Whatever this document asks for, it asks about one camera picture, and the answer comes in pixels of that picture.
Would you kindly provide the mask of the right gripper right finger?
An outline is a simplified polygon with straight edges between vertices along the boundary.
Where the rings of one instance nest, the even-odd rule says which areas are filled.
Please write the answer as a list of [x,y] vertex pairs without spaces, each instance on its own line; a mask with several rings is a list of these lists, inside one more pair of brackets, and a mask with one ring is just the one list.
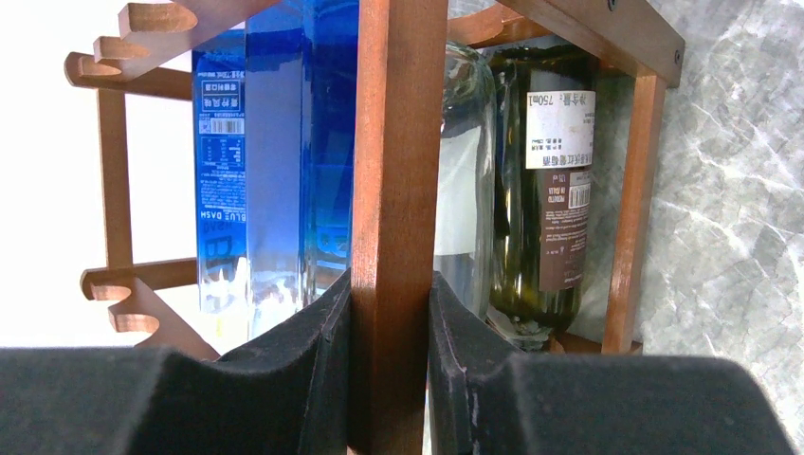
[[789,454],[765,394],[722,358],[528,354],[433,277],[436,454]]

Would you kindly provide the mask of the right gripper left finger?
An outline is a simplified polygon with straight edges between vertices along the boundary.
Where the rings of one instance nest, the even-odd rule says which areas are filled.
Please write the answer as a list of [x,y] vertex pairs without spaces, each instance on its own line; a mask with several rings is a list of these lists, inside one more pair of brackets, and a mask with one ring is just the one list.
[[216,361],[159,348],[5,349],[5,454],[343,454],[350,279]]

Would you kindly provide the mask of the clear tall bottle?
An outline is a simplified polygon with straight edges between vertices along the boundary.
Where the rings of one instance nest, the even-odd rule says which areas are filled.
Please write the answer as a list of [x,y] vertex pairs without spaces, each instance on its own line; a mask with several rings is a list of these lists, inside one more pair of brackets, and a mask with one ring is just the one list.
[[433,268],[484,319],[494,242],[496,89],[484,56],[448,41]]

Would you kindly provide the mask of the dark green wine bottle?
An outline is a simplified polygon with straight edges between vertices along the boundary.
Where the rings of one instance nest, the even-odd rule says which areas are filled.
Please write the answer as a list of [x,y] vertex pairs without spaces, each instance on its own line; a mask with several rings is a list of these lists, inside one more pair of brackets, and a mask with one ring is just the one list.
[[486,321],[538,352],[572,324],[581,302],[598,61],[562,44],[499,50],[489,65],[499,186]]

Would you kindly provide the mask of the blue square bottle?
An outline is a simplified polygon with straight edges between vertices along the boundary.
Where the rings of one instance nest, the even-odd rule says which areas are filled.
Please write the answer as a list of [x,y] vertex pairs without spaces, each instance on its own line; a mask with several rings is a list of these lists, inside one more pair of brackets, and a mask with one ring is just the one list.
[[248,339],[245,70],[242,28],[192,50],[199,309],[220,354]]

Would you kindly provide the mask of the clear stoppered glass bottle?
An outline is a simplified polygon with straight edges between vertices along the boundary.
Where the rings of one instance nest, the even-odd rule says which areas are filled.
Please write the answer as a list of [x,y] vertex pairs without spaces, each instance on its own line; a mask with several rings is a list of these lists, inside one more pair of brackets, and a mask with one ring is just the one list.
[[281,1],[246,25],[249,333],[318,297],[351,262],[356,1]]

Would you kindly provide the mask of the wooden wine rack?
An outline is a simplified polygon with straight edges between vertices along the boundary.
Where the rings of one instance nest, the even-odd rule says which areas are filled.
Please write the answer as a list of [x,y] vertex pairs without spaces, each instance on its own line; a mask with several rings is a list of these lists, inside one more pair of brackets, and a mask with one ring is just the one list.
[[[267,8],[265,1],[130,3],[119,34],[92,54],[72,52],[64,73],[97,94],[106,265],[82,275],[108,302],[113,328],[144,345],[196,358],[216,352],[158,295],[189,284],[190,259],[133,259],[125,98],[188,100],[191,75],[166,62]],[[356,183],[351,287],[355,379],[350,447],[415,454],[423,439],[427,296],[438,163],[437,119],[446,39],[484,47],[554,33],[635,80],[626,170],[601,343],[564,336],[573,352],[632,354],[634,317],[666,91],[679,84],[682,36],[646,1],[500,1],[451,19],[444,1],[364,1],[359,7]]]

